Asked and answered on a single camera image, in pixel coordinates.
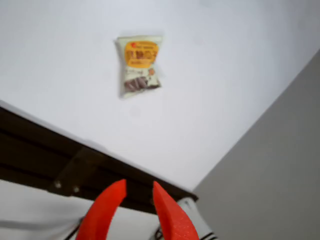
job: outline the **chip bag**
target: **chip bag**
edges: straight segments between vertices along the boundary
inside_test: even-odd
[[[154,63],[162,42],[161,36],[128,36],[116,40],[125,62],[124,97],[161,87]]]

